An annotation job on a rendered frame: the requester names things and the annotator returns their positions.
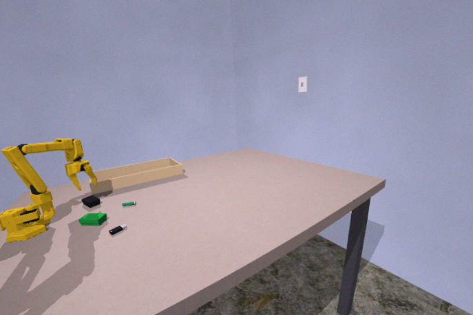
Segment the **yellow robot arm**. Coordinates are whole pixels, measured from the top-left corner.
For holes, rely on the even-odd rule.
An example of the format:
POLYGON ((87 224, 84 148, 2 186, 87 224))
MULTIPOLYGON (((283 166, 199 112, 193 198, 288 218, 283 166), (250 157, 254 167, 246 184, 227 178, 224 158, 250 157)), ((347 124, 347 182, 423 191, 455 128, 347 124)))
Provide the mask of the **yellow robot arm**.
POLYGON ((3 228, 6 227, 8 232, 7 243, 25 241, 47 230, 44 224, 50 223, 50 219, 55 215, 52 194, 47 191, 47 186, 24 155, 59 150, 65 151, 67 162, 79 161, 84 156, 80 140, 65 138, 55 139, 54 142, 9 146, 1 150, 25 185, 32 191, 30 199, 35 203, 25 208, 6 210, 0 216, 1 225, 3 228))

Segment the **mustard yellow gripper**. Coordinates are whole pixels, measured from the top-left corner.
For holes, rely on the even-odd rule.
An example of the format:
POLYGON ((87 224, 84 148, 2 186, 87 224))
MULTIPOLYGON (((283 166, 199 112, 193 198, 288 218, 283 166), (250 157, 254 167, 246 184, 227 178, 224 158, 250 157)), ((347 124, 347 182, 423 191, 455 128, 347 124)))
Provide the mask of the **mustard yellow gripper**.
POLYGON ((81 171, 84 171, 85 173, 88 174, 88 176, 91 178, 92 182, 94 185, 97 185, 96 182, 96 177, 93 174, 93 170, 90 166, 90 163, 87 160, 79 160, 76 162, 71 162, 69 164, 65 164, 65 170, 67 176, 71 179, 71 181, 74 183, 74 185, 81 191, 81 187, 79 186, 78 180, 77 180, 77 175, 76 173, 80 173, 81 171))

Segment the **black usb flash drive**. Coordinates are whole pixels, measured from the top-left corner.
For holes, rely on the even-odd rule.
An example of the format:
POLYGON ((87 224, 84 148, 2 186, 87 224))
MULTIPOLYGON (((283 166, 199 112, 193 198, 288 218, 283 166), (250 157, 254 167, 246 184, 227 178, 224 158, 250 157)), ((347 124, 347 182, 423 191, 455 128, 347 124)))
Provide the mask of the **black usb flash drive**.
POLYGON ((114 235, 114 234, 116 234, 117 232, 122 231, 124 228, 126 228, 126 225, 118 226, 118 227, 116 227, 116 228, 113 228, 113 229, 109 230, 109 233, 110 233, 111 235, 114 235))

